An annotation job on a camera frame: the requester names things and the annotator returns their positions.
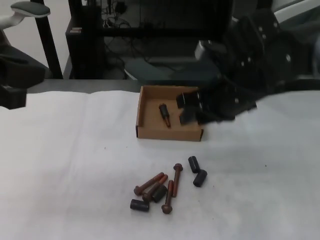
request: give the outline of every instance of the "cardboard box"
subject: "cardboard box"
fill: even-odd
[[[197,122],[181,126],[176,97],[192,92],[196,87],[185,86],[142,86],[136,117],[136,137],[139,139],[159,139],[178,141],[201,141],[204,130]],[[166,104],[170,114],[171,128],[166,126],[159,105]]]

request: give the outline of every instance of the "black stand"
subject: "black stand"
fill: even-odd
[[[44,0],[30,0],[30,1],[34,3],[44,4]],[[52,32],[51,32],[48,17],[46,16],[43,18],[36,18],[35,22],[38,27],[45,57],[48,62],[49,69],[52,73],[52,78],[63,79],[63,74],[61,71],[54,38],[52,37]]]

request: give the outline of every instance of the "rusty bolt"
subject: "rusty bolt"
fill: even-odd
[[[172,211],[171,197],[172,197],[173,188],[174,188],[174,181],[170,180],[168,183],[168,191],[166,192],[165,204],[161,206],[162,212],[164,214],[169,214]]]
[[[162,185],[165,183],[165,181],[167,181],[168,179],[168,175],[165,174],[158,182],[155,183],[155,185],[148,191],[148,192],[144,192],[142,194],[142,199],[143,201],[145,201],[146,203],[151,202],[152,199],[152,194]]]
[[[147,181],[145,184],[141,185],[141,186],[135,186],[134,194],[139,196],[142,194],[142,192],[150,187],[151,185],[153,185],[156,181],[159,181],[165,174],[163,172],[160,172],[157,176],[151,178],[149,181]]]
[[[184,169],[180,163],[177,163],[174,165],[173,169],[175,170],[174,174],[174,182],[173,182],[173,193],[172,197],[175,198],[178,193],[178,185],[179,185],[179,178],[180,178],[180,172]]]

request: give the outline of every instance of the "black cap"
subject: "black cap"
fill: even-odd
[[[167,187],[165,185],[161,185],[153,194],[152,194],[152,200],[155,203],[160,202],[160,200],[166,195],[167,193]]]
[[[198,172],[200,172],[201,169],[200,169],[198,160],[197,160],[197,158],[195,156],[189,157],[188,161],[189,161],[189,164],[190,164],[191,171],[194,174],[197,174]]]
[[[207,175],[208,175],[208,173],[205,170],[200,170],[193,181],[193,185],[195,185],[198,188],[201,188]]]
[[[150,205],[148,202],[144,202],[144,201],[140,201],[140,200],[136,200],[136,199],[131,200],[130,208],[132,210],[149,212],[149,207],[150,207]]]

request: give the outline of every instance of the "cable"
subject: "cable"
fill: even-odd
[[[125,79],[126,79],[126,76],[127,76],[127,74],[126,74],[126,72],[125,72],[125,70],[124,70],[124,69],[125,69],[125,66],[126,66],[125,61],[119,56],[118,53],[115,53],[114,51],[112,51],[107,44],[104,44],[104,46],[105,46],[105,48],[106,48],[110,53],[112,53],[112,54],[116,57],[117,60],[120,60],[120,61],[121,61],[121,63],[122,63],[122,68],[121,68],[120,66],[117,66],[117,62],[115,63],[115,67],[116,67],[117,69],[119,69],[119,70],[123,73],[123,78],[122,78],[122,79],[125,80]]]

